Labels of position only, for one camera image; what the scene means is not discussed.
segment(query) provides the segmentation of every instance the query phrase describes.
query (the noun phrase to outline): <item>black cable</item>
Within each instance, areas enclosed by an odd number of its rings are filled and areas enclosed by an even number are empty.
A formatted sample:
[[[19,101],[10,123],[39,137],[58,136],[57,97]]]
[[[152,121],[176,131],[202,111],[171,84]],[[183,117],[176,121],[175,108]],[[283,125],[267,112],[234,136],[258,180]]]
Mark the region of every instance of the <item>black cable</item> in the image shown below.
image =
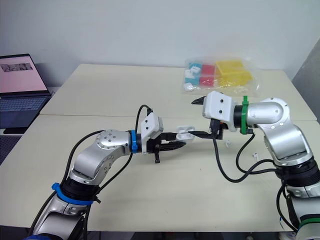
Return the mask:
[[[213,140],[213,145],[214,145],[214,152],[215,152],[215,158],[216,158],[216,162],[218,164],[219,170],[222,173],[222,175],[224,176],[225,179],[227,179],[229,182],[232,183],[240,183],[242,182],[244,179],[246,179],[251,173],[252,171],[259,166],[262,163],[265,163],[264,160],[260,160],[258,162],[256,162],[255,164],[253,164],[248,171],[245,172],[245,174],[238,178],[238,179],[232,179],[230,177],[228,177],[228,175],[225,173],[224,169],[222,168],[221,162],[220,162],[220,157],[219,157],[219,150],[218,150],[218,145],[217,145],[217,140],[215,138],[212,139]],[[265,170],[261,170],[261,173],[268,173],[268,172],[277,172],[277,169],[265,169]]]
[[[248,141],[245,142],[245,144],[243,144],[243,146],[240,148],[240,150],[238,151],[237,155],[236,155],[236,158],[235,158],[235,165],[236,167],[239,169],[239,171],[241,171],[242,173],[246,173],[247,171],[246,170],[243,170],[240,165],[239,165],[239,158],[240,158],[240,155],[242,153],[242,151],[246,148],[246,146],[249,145],[249,143],[251,143],[251,141],[255,138],[255,134],[252,133],[252,136],[248,139]],[[271,160],[271,159],[264,159],[264,160],[261,160],[263,162],[261,163],[273,163],[274,161]],[[266,173],[265,170],[259,170],[259,171],[252,171],[250,174],[251,175],[256,175],[256,174],[263,174],[263,173]]]
[[[40,208],[39,212],[37,213],[37,215],[35,216],[35,218],[34,218],[34,220],[32,222],[32,225],[31,225],[31,227],[29,229],[29,232],[28,232],[28,236],[31,236],[32,233],[34,232],[35,226],[36,226],[36,224],[37,224],[42,212],[45,210],[46,206],[48,205],[48,203],[54,197],[55,194],[56,194],[56,191],[51,193],[51,195],[47,198],[47,200],[45,200],[44,204],[42,205],[42,207]]]
[[[138,123],[139,123],[139,117],[140,117],[140,113],[141,113],[141,110],[143,108],[146,108],[147,110],[152,110],[148,105],[146,104],[143,104],[139,107],[139,110],[138,110],[138,113],[136,114],[136,119],[135,119],[135,127],[134,127],[134,130],[135,132],[137,132],[138,130]]]
[[[71,152],[70,152],[70,154],[69,154],[68,162],[66,163],[64,175],[63,175],[62,181],[61,181],[61,183],[60,183],[60,186],[62,186],[62,185],[65,183],[65,181],[66,181],[66,179],[67,179],[67,177],[68,177],[68,175],[69,175],[69,170],[70,170],[71,161],[72,161],[72,158],[73,158],[73,156],[74,156],[74,153],[75,153],[77,147],[78,147],[84,140],[86,140],[87,138],[89,138],[89,137],[91,137],[91,136],[93,136],[93,135],[99,134],[99,133],[101,133],[102,131],[103,131],[103,130],[91,132],[91,133],[89,133],[88,135],[86,135],[86,136],[84,136],[83,138],[81,138],[81,139],[74,145],[74,147],[72,148],[72,150],[71,150]]]
[[[285,182],[282,181],[282,184],[281,184],[281,187],[276,195],[276,209],[278,210],[278,213],[280,215],[280,217],[283,219],[283,221],[294,231],[294,232],[297,232],[298,229],[296,229],[294,226],[292,226],[290,224],[290,222],[285,218],[285,216],[282,214],[281,212],[281,209],[280,209],[280,196],[281,196],[281,193],[283,192],[283,190],[285,189]]]
[[[88,219],[90,213],[91,205],[88,205],[85,212],[84,222],[83,222],[83,240],[88,240]]]

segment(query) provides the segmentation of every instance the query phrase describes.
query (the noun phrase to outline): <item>laptop keyboard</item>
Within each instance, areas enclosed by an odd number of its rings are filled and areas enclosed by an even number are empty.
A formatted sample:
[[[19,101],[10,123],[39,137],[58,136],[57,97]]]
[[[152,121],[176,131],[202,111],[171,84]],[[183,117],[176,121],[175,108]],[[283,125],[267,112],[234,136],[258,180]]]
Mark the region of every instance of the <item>laptop keyboard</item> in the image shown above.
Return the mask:
[[[21,136],[0,135],[0,165],[5,160],[11,149],[16,145]]]
[[[0,112],[38,110],[46,97],[0,99]]]

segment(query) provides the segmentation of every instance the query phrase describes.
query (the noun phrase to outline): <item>white table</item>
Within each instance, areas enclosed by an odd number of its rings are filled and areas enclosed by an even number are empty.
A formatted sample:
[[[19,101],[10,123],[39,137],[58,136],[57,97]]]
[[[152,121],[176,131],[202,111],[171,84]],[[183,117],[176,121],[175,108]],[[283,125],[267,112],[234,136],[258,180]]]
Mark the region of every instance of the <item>white table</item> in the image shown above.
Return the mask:
[[[319,124],[295,123],[304,131],[320,164]],[[100,129],[130,130],[134,124],[134,117],[40,115],[0,167],[0,225],[31,225],[52,192],[52,183],[61,181],[69,152],[81,137]],[[164,118],[163,124],[166,132],[185,124],[207,130],[209,121],[201,116]],[[255,162],[252,153],[258,153],[260,159],[270,157],[261,131],[255,132],[256,138],[240,159],[243,168]],[[230,176],[239,177],[235,157],[248,136],[226,131],[224,139],[230,140],[231,146],[226,148],[224,141],[218,143],[223,167]],[[86,140],[75,155],[93,140]],[[249,176],[242,183],[227,182],[218,170],[212,142],[199,138],[181,149],[161,152],[160,160],[160,164],[154,164],[153,155],[135,154],[121,175],[98,196],[102,203],[93,204],[88,229],[282,231],[275,203],[280,180],[274,173]],[[126,161],[127,157],[119,158],[106,180]],[[281,207],[288,216],[283,199]]]
[[[182,92],[183,77],[178,67],[81,64],[40,114],[134,117],[140,105],[148,104],[161,117],[198,117],[202,107],[190,103],[201,96]],[[250,103],[280,97],[293,120],[316,120],[282,70],[263,70],[260,81],[260,95],[249,97]]]

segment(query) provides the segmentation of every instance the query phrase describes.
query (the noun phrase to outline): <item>white object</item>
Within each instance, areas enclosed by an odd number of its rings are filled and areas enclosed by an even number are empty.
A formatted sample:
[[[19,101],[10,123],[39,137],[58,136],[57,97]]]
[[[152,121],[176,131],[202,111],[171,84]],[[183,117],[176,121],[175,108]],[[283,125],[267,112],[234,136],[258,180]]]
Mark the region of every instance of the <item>white object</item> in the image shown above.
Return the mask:
[[[180,91],[183,74],[179,67],[81,64],[40,114],[136,117],[138,107],[147,103],[162,118],[201,118],[202,106],[190,105],[201,96]],[[261,93],[249,97],[249,103],[279,97],[290,106],[293,121],[317,120],[282,70],[262,70],[260,79]],[[243,100],[233,99],[239,104]]]
[[[230,141],[230,140],[225,140],[225,141],[224,141],[224,144],[225,144],[225,146],[226,146],[227,148],[229,148],[230,145],[231,145],[231,141]]]
[[[192,85],[192,83],[187,82],[183,85],[183,88],[186,92],[191,92],[195,89],[195,87]]]
[[[184,70],[184,76],[189,79],[195,78],[194,73],[191,71],[191,69]]]
[[[255,160],[256,162],[259,162],[259,154],[258,154],[258,153],[254,152],[254,153],[252,154],[252,157],[254,158],[254,160]]]
[[[201,68],[197,66],[193,66],[190,68],[190,71],[193,75],[197,75],[201,72]]]
[[[237,102],[223,93],[212,91],[203,102],[202,116],[206,119],[218,119],[226,123],[231,132],[237,131],[234,125],[234,111]]]
[[[175,132],[176,126],[190,122],[186,118],[162,120],[166,132]],[[0,166],[0,225],[30,227],[52,193],[51,185],[61,181],[75,143],[96,130],[132,129],[134,121],[134,117],[38,116]],[[200,116],[193,118],[192,123],[200,130],[208,120]],[[319,124],[316,121],[294,123],[304,132],[314,159],[320,164],[317,157],[320,156]],[[263,133],[258,130],[255,133],[256,140],[248,147],[261,156],[269,156]],[[240,146],[245,141],[240,133],[224,131],[223,134],[225,139],[232,139],[234,145]],[[94,136],[85,140],[74,157],[94,141]],[[223,168],[230,176],[237,176],[237,152],[226,149],[221,141],[218,145]],[[242,154],[241,165],[251,166],[252,151]],[[161,152],[160,159],[160,164],[154,164],[153,155],[134,154],[121,175],[99,194],[102,203],[92,205],[88,230],[283,231],[275,204],[275,194],[280,187],[275,174],[251,176],[241,184],[228,182],[214,163],[212,142],[198,137],[189,146]],[[127,156],[117,159],[105,180],[127,160]],[[280,205],[289,219],[285,201],[281,198]]]
[[[296,240],[296,234],[292,231],[279,232],[279,240]]]
[[[141,150],[143,154],[147,153],[147,141],[155,139],[164,130],[161,117],[158,117],[154,112],[151,112],[141,122]]]
[[[189,133],[189,131],[195,131],[194,126],[178,126],[176,128],[177,135],[175,136],[176,141],[191,143],[195,139],[195,135]]]

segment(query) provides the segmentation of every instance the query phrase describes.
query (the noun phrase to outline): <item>cyan block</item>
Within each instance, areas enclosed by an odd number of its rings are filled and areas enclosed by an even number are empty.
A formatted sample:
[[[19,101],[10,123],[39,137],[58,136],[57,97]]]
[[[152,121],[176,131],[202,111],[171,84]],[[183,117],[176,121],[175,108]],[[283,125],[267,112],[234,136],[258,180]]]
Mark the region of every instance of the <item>cyan block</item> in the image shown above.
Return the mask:
[[[199,77],[195,77],[195,78],[189,78],[189,77],[185,77],[184,78],[184,83],[191,83],[192,85],[199,85]]]

